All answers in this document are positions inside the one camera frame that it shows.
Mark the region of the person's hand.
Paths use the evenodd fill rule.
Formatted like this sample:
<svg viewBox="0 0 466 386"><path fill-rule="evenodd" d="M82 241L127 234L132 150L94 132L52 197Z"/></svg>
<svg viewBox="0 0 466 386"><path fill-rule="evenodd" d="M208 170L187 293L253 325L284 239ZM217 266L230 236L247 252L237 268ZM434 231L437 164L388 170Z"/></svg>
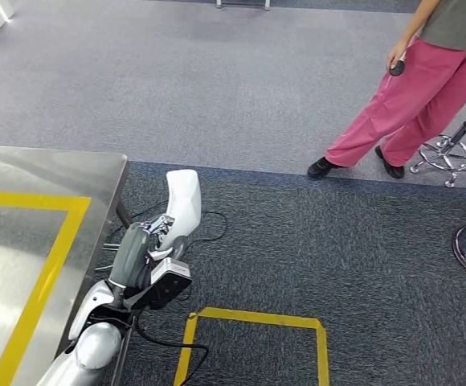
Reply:
<svg viewBox="0 0 466 386"><path fill-rule="evenodd" d="M400 39L387 55L386 68L389 72L391 68L394 68L397 62L406 52L409 42L406 39Z"/></svg>

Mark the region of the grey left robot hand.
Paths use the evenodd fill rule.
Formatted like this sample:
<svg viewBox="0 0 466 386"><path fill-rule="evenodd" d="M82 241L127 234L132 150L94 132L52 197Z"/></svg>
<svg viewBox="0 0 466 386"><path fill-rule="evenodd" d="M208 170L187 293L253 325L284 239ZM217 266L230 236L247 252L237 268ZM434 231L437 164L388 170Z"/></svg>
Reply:
<svg viewBox="0 0 466 386"><path fill-rule="evenodd" d="M176 235L176 220L167 214L131 224L122 238L107 281L122 289L144 290L167 258L180 257L188 237Z"/></svg>

